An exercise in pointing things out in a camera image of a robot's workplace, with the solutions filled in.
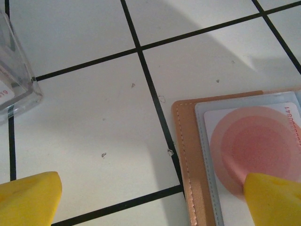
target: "card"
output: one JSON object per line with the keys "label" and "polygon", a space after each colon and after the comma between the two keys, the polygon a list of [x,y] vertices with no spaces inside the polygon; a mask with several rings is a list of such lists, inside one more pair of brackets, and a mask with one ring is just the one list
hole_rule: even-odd
{"label": "card", "polygon": [[210,155],[225,226],[254,226],[243,196],[250,172],[301,181],[301,118],[294,103],[207,111]]}

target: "clear plastic container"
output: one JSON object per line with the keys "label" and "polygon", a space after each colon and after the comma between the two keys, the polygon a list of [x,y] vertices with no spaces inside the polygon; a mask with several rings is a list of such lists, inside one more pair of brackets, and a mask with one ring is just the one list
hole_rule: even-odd
{"label": "clear plastic container", "polygon": [[0,125],[41,99],[42,92],[10,20],[0,11]]}

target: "tan leather wallet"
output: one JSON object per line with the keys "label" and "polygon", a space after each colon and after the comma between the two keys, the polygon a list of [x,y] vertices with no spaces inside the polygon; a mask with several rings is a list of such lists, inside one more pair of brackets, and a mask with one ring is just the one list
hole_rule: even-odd
{"label": "tan leather wallet", "polygon": [[254,91],[219,97],[181,100],[172,106],[185,197],[192,226],[214,226],[214,214],[199,140],[195,105],[200,102],[248,97],[276,91]]}

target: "pink circle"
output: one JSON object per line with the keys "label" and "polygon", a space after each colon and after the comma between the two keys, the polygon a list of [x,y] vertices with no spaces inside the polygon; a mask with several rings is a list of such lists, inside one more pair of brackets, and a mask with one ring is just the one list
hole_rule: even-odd
{"label": "pink circle", "polygon": [[215,127],[210,140],[214,170],[233,195],[243,199],[250,172],[297,180],[301,154],[286,115],[268,107],[239,108]]}

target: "grout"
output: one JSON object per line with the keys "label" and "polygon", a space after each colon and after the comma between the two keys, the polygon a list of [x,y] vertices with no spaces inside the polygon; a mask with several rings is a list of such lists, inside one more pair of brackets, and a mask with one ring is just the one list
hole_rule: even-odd
{"label": "grout", "polygon": [[126,201],[126,202],[121,202],[119,204],[115,204],[115,205],[112,205],[112,206],[109,206],[109,207],[105,207],[105,208],[100,209],[100,210],[95,210],[95,211],[92,211],[90,213],[79,215],[79,216],[74,217],[74,218],[63,220],[63,221],[52,224],[52,226],[77,225],[77,224],[80,224],[80,223],[83,223],[83,222],[86,222],[86,221],[89,221],[89,220],[100,218],[100,217],[103,217],[103,216],[106,216],[106,215],[109,215],[109,214],[112,214],[112,213],[116,213],[116,212],[126,210],[126,209],[129,209],[129,208],[135,207],[135,206],[146,204],[148,202],[152,202],[152,201],[155,201],[155,200],[158,200],[158,199],[162,199],[162,198],[165,198],[165,197],[168,197],[168,196],[180,193],[180,192],[182,192],[182,186],[177,185],[177,186],[170,187],[170,188],[167,188],[167,189],[164,189],[164,190],[161,190],[161,191],[158,191],[158,192],[154,192],[154,193],[151,193],[151,194],[148,194],[148,195],[145,195],[145,196],[141,196],[139,198],[135,198],[135,199],[132,199],[132,200],[129,200],[129,201]]}
{"label": "grout", "polygon": [[184,193],[179,157],[178,157],[178,154],[175,150],[174,142],[173,142],[173,139],[171,137],[171,134],[170,134],[170,131],[169,131],[169,128],[168,128],[163,110],[162,110],[162,106],[160,104],[159,97],[158,97],[157,92],[156,92],[156,88],[155,88],[153,80],[151,78],[151,73],[148,69],[148,66],[147,66],[147,63],[146,63],[146,60],[145,60],[145,57],[144,57],[144,54],[143,54],[143,50],[141,48],[136,30],[135,30],[135,27],[134,27],[134,24],[133,24],[133,21],[132,21],[132,18],[130,16],[129,10],[127,8],[126,1],[125,0],[120,0],[120,1],[121,1],[121,5],[123,7],[124,13],[126,15],[127,23],[128,23],[130,32],[131,32],[133,40],[134,40],[134,44],[135,44],[136,49],[137,49],[138,57],[139,57],[139,60],[140,60],[140,63],[141,63],[141,66],[142,66],[142,69],[143,69],[143,72],[144,72],[145,79],[146,79],[148,87],[150,89],[150,94],[151,94],[152,100],[154,102],[156,111],[157,111],[157,115],[158,115],[162,130],[163,130],[163,133],[164,133],[165,140],[167,142],[168,149],[170,149],[174,152],[174,154],[171,156],[171,158],[172,158],[172,161],[173,161],[173,164],[174,164],[176,174],[177,174],[178,179],[180,181],[180,184],[182,186],[182,191]]}
{"label": "grout", "polygon": [[[10,18],[9,0],[4,1],[5,13]],[[9,143],[9,174],[10,181],[16,180],[16,143],[15,143],[15,120],[14,120],[14,106],[8,108],[8,143]]]}
{"label": "grout", "polygon": [[[269,15],[269,14],[272,14],[272,13],[280,12],[280,11],[283,11],[283,10],[286,10],[286,9],[289,9],[289,8],[293,8],[293,7],[296,7],[296,6],[299,6],[299,5],[301,5],[301,1],[297,1],[297,2],[294,2],[294,3],[291,3],[291,4],[287,4],[287,5],[284,5],[284,6],[277,7],[277,8],[269,9],[269,10],[265,11],[264,13],[260,12],[260,13],[252,14],[252,15],[245,16],[245,17],[242,17],[242,18],[239,18],[239,19],[227,21],[227,22],[224,22],[224,23],[221,23],[221,24],[213,25],[213,26],[210,26],[210,27],[207,27],[207,28],[203,28],[203,29],[200,29],[200,30],[196,30],[196,31],[193,31],[193,32],[186,33],[186,34],[178,35],[178,36],[175,36],[175,37],[172,37],[172,38],[168,38],[168,39],[160,40],[160,41],[157,41],[157,42],[153,42],[153,43],[141,46],[141,49],[142,50],[147,50],[147,49],[150,49],[150,48],[162,46],[162,45],[165,45],[165,44],[168,44],[168,43],[171,43],[171,42],[175,42],[175,41],[178,41],[178,40],[183,40],[183,39],[190,38],[190,37],[193,37],[193,36],[196,36],[196,35],[199,35],[199,34],[211,32],[211,31],[214,31],[214,30],[217,30],[217,29],[221,29],[221,28],[224,28],[224,27],[228,27],[228,26],[231,26],[231,25],[235,25],[235,24],[239,24],[239,23],[242,23],[242,22],[245,22],[245,21],[256,19],[256,18],[264,16],[265,14]],[[75,71],[75,70],[79,70],[79,69],[82,69],[82,68],[85,68],[85,67],[96,65],[96,64],[99,64],[99,63],[102,63],[102,62],[113,60],[113,59],[116,59],[116,58],[119,58],[119,57],[124,57],[126,55],[130,55],[130,54],[135,53],[135,52],[137,52],[137,49],[133,48],[133,49],[126,50],[126,51],[123,51],[123,52],[119,52],[117,54],[105,56],[105,57],[102,57],[102,58],[99,58],[99,59],[96,59],[96,60],[92,60],[92,61],[85,62],[85,63],[79,64],[79,65],[68,67],[68,68],[65,68],[65,69],[62,69],[62,70],[59,70],[59,71],[44,74],[44,75],[36,77],[36,79],[37,79],[37,81],[41,81],[41,80],[52,78],[52,77],[55,77],[55,76],[58,76],[58,75],[61,75],[61,74],[65,74],[65,73],[69,73],[69,72],[72,72],[72,71]]]}
{"label": "grout", "polygon": [[301,74],[301,65],[300,65],[299,61],[297,60],[297,58],[295,57],[295,55],[293,54],[293,52],[291,51],[291,49],[288,47],[287,43],[284,41],[284,39],[282,38],[282,36],[278,32],[278,30],[276,29],[276,27],[274,26],[274,24],[271,22],[271,20],[269,19],[268,15],[266,14],[266,12],[263,10],[263,8],[261,7],[261,5],[259,4],[258,0],[252,0],[252,2],[256,6],[256,8],[258,9],[258,11],[262,14],[262,17],[263,17],[264,21],[266,22],[266,24],[268,25],[268,27],[270,28],[270,30],[273,32],[273,34],[277,38],[278,42],[280,43],[280,45],[282,46],[282,48],[286,52],[287,56],[290,58],[290,60],[293,63],[293,65],[296,67],[296,69],[298,70],[298,72]]}
{"label": "grout", "polygon": [[15,122],[14,106],[8,109],[8,142],[9,142],[9,171],[10,181],[16,180],[16,145],[15,145]]}
{"label": "grout", "polygon": [[56,72],[51,72],[51,73],[48,73],[48,74],[44,74],[42,76],[36,77],[36,79],[37,79],[37,81],[41,81],[41,80],[44,80],[44,79],[49,79],[49,78],[52,78],[52,77],[55,77],[55,76],[58,76],[58,75],[61,75],[61,74],[73,72],[73,71],[76,71],[76,70],[79,70],[79,69],[82,69],[82,68],[85,68],[85,67],[89,67],[89,66],[96,65],[96,64],[99,64],[99,63],[102,63],[102,62],[117,59],[119,57],[124,57],[124,56],[130,55],[130,54],[135,53],[135,52],[137,52],[137,50],[135,48],[129,49],[129,50],[126,50],[126,51],[123,51],[123,52],[113,54],[113,55],[105,56],[105,57],[102,57],[102,58],[99,58],[99,59],[96,59],[96,60],[92,60],[92,61],[88,61],[88,62],[79,64],[79,65],[68,67],[68,68],[65,68],[65,69],[62,69],[62,70],[59,70],[59,71],[56,71]]}
{"label": "grout", "polygon": [[4,0],[4,5],[5,5],[5,13],[10,18],[9,0]]}
{"label": "grout", "polygon": [[280,12],[280,11],[283,11],[285,9],[293,8],[293,7],[296,7],[296,6],[301,6],[301,1],[290,3],[290,4],[287,4],[287,5],[284,5],[284,6],[279,6],[277,8],[272,8],[272,9],[266,10],[265,13],[266,14],[276,13],[276,12]]}

